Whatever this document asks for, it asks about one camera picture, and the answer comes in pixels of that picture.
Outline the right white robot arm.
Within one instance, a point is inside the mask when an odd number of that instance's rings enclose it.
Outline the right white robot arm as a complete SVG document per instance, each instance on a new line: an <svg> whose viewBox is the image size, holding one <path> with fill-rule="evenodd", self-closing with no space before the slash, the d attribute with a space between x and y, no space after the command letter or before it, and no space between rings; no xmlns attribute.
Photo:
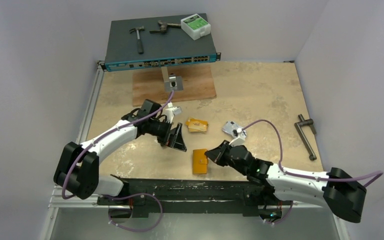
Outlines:
<svg viewBox="0 0 384 240"><path fill-rule="evenodd" d="M367 189L341 168L303 171L280 167L254 157L244 145L223 141L207 150L205 157L222 167L231 167L254 185L263 186L260 196L268 204L276 200L303 202L324 208L342 220L360 223Z"/></svg>

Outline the orange leather card holder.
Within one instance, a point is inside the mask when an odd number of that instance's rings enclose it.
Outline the orange leather card holder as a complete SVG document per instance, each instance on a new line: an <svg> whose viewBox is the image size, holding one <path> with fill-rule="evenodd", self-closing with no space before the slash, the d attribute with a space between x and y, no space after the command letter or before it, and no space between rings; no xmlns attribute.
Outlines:
<svg viewBox="0 0 384 240"><path fill-rule="evenodd" d="M192 152L192 173L204 175L208 172L208 158L205 155L207 149L194 149Z"/></svg>

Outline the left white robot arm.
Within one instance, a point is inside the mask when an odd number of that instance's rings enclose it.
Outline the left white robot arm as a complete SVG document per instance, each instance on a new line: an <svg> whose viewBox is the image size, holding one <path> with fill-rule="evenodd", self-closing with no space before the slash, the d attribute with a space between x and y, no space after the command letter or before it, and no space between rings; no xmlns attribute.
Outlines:
<svg viewBox="0 0 384 240"><path fill-rule="evenodd" d="M182 137L182 124L172 127L172 118L160 119L158 113L165 109L150 99L140 108L124 115L113 127L95 138L82 143L69 142L61 153L53 181L63 188L64 199L78 197L82 200L93 194L109 196L118 205L126 203L129 191L124 182L114 176L101 176L100 164L124 144L149 134L157 143L179 151L187 151Z"/></svg>

